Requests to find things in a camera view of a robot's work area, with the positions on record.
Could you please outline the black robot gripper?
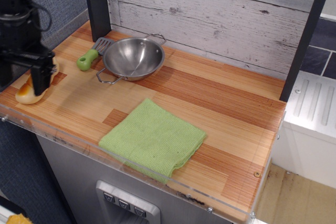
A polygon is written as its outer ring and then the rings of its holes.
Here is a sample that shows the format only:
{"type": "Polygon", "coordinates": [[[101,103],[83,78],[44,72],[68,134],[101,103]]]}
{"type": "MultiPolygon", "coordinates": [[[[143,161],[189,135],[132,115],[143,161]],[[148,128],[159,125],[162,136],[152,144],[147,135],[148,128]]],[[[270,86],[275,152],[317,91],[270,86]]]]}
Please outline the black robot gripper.
{"type": "Polygon", "coordinates": [[[1,88],[20,77],[20,66],[31,68],[35,96],[50,87],[58,67],[54,53],[41,43],[41,32],[38,14],[1,14],[1,88]]]}

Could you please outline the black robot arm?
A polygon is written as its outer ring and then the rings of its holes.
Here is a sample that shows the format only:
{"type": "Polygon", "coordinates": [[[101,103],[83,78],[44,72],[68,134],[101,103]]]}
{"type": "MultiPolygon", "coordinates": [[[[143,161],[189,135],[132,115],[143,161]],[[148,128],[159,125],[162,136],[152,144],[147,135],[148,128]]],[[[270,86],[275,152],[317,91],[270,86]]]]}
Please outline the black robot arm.
{"type": "Polygon", "coordinates": [[[36,96],[50,86],[55,54],[41,42],[39,10],[44,7],[33,0],[1,0],[1,90],[20,76],[19,68],[30,70],[36,96]]]}

